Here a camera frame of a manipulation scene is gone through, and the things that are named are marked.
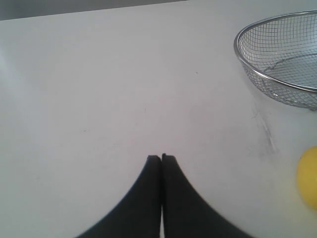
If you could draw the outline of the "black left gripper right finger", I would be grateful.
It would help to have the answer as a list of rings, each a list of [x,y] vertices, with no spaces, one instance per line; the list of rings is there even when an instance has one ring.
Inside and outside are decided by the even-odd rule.
[[[176,158],[162,155],[163,226],[166,238],[243,238],[244,232],[212,209],[183,174]]]

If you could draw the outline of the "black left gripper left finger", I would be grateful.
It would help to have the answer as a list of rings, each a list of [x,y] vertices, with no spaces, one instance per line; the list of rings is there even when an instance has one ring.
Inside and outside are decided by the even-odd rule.
[[[148,156],[123,199],[80,238],[159,238],[161,222],[161,159]]]

